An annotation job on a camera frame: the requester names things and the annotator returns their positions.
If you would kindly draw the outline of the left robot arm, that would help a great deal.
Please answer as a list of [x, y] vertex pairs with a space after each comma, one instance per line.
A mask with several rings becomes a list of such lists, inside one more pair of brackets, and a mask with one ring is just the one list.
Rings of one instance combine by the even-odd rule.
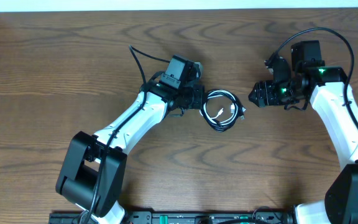
[[202, 71], [201, 63], [174, 55], [165, 71], [144, 82], [135, 102], [114, 122], [71, 139], [55, 190], [83, 209], [78, 223], [123, 221], [126, 212], [118, 198], [130, 151], [171, 111], [201, 108]]

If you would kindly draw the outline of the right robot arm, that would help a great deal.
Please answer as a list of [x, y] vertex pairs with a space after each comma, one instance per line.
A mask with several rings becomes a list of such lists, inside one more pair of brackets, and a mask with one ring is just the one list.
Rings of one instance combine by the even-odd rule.
[[292, 45], [291, 61], [277, 54], [265, 61], [272, 80], [260, 81], [249, 94], [259, 108], [294, 108], [303, 100], [322, 119], [341, 172], [324, 199], [294, 207], [285, 223], [358, 223], [358, 106], [348, 76], [341, 67], [328, 67], [317, 40]]

